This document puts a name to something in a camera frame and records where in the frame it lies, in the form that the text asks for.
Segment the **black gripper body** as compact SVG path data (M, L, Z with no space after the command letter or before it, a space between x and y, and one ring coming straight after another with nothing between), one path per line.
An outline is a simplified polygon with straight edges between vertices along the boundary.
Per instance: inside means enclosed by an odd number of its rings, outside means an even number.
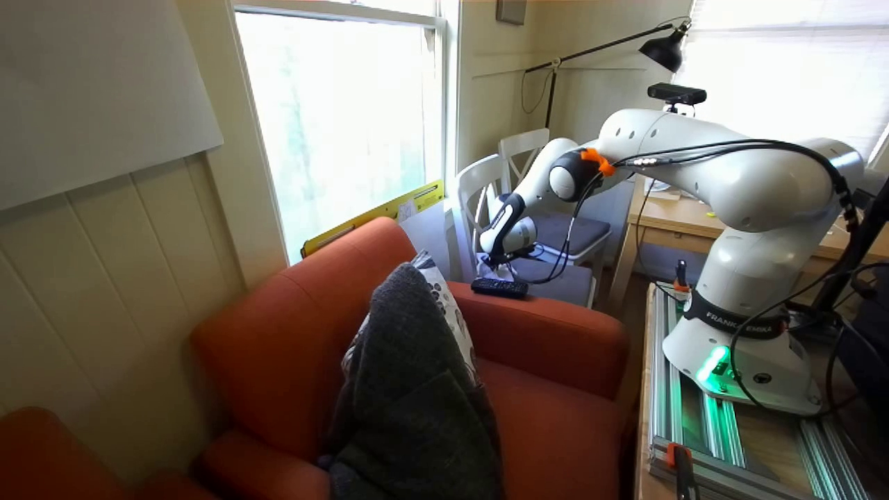
M510 283L510 280L514 280L514 273L510 273L507 265L493 265L493 266L478 265L478 279Z

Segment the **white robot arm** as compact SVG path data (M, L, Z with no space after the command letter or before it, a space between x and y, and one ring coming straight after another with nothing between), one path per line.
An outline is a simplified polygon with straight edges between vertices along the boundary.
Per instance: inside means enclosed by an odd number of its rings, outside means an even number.
M855 216L864 160L836 139L753 139L675 111L621 108L592 143L542 148L481 233L485 261L520 254L517 225L536 204L581 204L629 176L703 201L721 225L660 341L663 358L706 396L817 414L821 397L789 333L785 300L828 229Z

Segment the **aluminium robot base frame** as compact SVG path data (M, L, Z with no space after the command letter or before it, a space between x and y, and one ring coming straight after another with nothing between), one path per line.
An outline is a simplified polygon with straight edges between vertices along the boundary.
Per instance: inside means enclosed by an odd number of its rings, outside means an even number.
M668 446L688 454L699 500L889 500L885 443L857 403L846 405L864 440L852 451L831 418L796 419L703 396L660 355L675 323L668 286L649 283L634 500L677 500Z

